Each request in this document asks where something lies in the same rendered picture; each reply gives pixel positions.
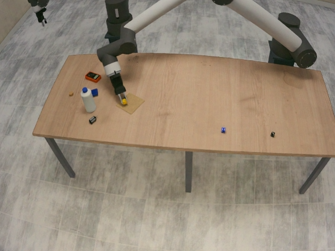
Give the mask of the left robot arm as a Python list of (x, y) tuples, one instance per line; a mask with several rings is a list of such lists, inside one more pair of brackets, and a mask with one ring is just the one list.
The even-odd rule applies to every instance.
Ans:
[[(132, 54), (136, 49), (135, 35), (149, 24), (187, 0), (160, 0), (131, 21), (121, 25), (120, 39), (97, 50), (103, 67), (117, 62), (117, 56)], [(225, 5), (272, 36), (271, 50), (283, 59), (294, 59), (298, 67), (312, 66), (317, 53), (303, 35), (300, 19), (282, 12), (278, 19), (253, 0), (212, 0)]]

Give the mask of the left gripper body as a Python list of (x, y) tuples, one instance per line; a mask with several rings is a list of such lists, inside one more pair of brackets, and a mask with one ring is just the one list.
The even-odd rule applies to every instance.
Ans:
[(114, 87), (114, 92), (116, 95), (126, 92), (123, 85), (123, 81), (120, 75), (121, 68), (119, 62), (111, 63), (104, 67), (106, 76), (110, 78), (112, 86)]

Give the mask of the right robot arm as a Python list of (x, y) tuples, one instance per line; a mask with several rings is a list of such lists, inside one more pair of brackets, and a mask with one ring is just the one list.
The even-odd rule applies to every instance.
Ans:
[[(106, 20), (108, 33), (111, 36), (120, 36), (121, 25), (133, 19), (129, 13), (129, 0), (105, 0), (108, 18)], [(32, 7), (44, 8), (49, 0), (28, 0)]]

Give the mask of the tan mat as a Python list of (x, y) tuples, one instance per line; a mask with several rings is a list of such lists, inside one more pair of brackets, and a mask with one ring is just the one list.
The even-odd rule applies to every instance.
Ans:
[(123, 104), (121, 103), (121, 101), (119, 101), (116, 106), (119, 107), (120, 109), (126, 111), (127, 113), (129, 114), (132, 114), (133, 112), (136, 111), (136, 109), (142, 105), (142, 103), (144, 102), (143, 99), (135, 96), (134, 94), (132, 93), (128, 93), (126, 95), (127, 97), (127, 104)]

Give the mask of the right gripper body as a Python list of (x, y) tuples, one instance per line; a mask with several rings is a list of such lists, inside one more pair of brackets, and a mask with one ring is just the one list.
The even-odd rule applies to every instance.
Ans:
[(45, 12), (46, 8), (41, 8), (38, 5), (35, 7), (32, 7), (33, 12), (36, 12), (36, 16), (38, 18), (38, 22), (42, 22), (44, 20), (43, 12)]

